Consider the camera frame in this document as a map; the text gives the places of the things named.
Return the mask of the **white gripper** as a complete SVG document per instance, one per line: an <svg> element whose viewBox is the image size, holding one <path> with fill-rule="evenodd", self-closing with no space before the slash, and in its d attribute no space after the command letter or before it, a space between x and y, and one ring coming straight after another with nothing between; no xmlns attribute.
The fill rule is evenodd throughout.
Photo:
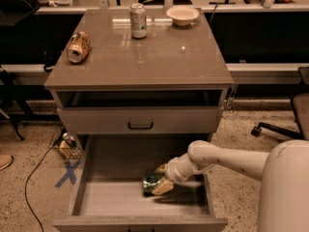
<svg viewBox="0 0 309 232"><path fill-rule="evenodd" d="M211 163L201 165L194 162L189 153L183 154L180 157L175 157L159 166L154 173L164 174L156 186L151 191L151 194L159 196L173 189L174 183L179 184L187 181L191 176L204 174L212 168Z"/></svg>

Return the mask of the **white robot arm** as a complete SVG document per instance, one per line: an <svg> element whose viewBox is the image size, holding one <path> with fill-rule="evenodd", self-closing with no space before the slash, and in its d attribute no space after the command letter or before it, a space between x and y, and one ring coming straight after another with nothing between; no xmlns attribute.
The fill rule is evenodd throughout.
<svg viewBox="0 0 309 232"><path fill-rule="evenodd" d="M309 142L289 140L270 152L217 147L207 141L189 144L187 152L156 171L163 177L152 190L161 195L175 184L221 165L261 183L258 232L309 232Z"/></svg>

